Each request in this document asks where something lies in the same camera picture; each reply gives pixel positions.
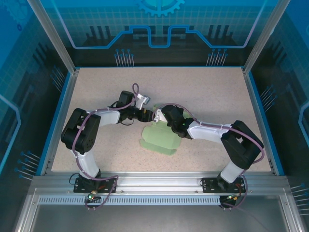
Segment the blue printed side wall panel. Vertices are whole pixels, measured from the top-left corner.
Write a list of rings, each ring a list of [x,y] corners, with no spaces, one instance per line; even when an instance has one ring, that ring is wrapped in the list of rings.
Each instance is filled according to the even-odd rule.
[[[13,232],[68,70],[27,0],[0,0],[0,232]]]
[[[309,232],[309,0],[287,1],[251,74],[279,167]]]

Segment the aluminium frame post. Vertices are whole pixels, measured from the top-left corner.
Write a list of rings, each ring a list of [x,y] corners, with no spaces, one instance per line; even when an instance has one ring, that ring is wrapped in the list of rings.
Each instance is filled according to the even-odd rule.
[[[243,74],[248,75],[251,71],[252,67],[254,66],[255,62],[257,61],[259,55],[261,54],[263,48],[265,47],[267,41],[269,40],[270,36],[272,35],[275,27],[277,26],[280,18],[282,17],[283,13],[285,12],[288,4],[291,0],[278,0],[275,8],[273,9],[266,25],[264,26],[257,42],[255,43],[244,67],[243,67]]]
[[[70,74],[75,75],[77,71],[76,67],[72,59],[70,58],[69,53],[67,52],[54,24],[52,23],[41,1],[40,0],[27,0],[27,2],[32,8],[33,12],[35,13],[37,19],[39,20],[41,26],[43,27],[45,33],[47,34],[54,48],[56,49],[65,67],[70,72]]]

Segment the pale green paper box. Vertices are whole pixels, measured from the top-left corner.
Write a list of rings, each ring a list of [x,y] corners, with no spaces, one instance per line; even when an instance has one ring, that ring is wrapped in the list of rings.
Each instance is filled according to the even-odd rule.
[[[175,134],[166,122],[152,122],[145,126],[140,139],[141,147],[165,155],[173,155],[181,144],[181,138]]]

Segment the aluminium mounting rail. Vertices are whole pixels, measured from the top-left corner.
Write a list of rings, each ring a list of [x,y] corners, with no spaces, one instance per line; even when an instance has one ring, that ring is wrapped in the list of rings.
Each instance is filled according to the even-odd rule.
[[[217,172],[119,172],[116,194],[118,195],[200,195],[200,180],[216,177]],[[72,194],[69,173],[35,176],[29,192],[36,194]],[[289,194],[290,187],[285,176],[271,172],[248,172],[247,192],[249,196]]]

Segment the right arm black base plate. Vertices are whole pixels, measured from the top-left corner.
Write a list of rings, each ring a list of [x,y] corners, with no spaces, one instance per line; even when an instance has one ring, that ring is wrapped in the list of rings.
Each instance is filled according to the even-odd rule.
[[[204,177],[199,183],[204,193],[245,193],[246,187],[244,179],[236,178],[232,183],[219,180],[217,177]]]

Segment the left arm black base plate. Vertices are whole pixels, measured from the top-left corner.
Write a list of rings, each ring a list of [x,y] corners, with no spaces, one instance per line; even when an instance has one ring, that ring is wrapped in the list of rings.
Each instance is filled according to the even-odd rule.
[[[92,191],[97,191],[98,193],[109,193],[115,181],[115,178],[104,181],[96,181],[80,176],[75,179],[73,192],[91,193]]]

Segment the blue printed back wall panel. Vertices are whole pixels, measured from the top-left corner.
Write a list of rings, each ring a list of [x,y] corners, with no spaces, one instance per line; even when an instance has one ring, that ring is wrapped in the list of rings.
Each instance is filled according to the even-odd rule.
[[[278,0],[40,0],[79,67],[243,66]]]

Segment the aluminium side rail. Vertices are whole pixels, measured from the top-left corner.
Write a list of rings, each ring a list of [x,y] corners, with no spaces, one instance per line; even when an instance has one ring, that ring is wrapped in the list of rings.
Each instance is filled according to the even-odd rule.
[[[260,133],[260,140],[263,142],[265,153],[263,160],[257,164],[253,164],[247,172],[266,172],[272,175],[278,175],[275,161],[277,150],[274,145],[273,136],[269,130],[269,124],[262,107],[256,84],[249,74],[245,74],[243,72],[243,77],[253,107],[254,116]]]
[[[46,142],[42,151],[39,165],[36,171],[36,176],[45,175],[48,169],[50,159],[54,159],[57,147],[60,141],[60,136],[65,123],[66,115],[69,109],[70,101],[74,91],[75,83],[78,77],[79,69],[75,74],[68,73],[64,86],[62,88],[56,111],[48,132]]]

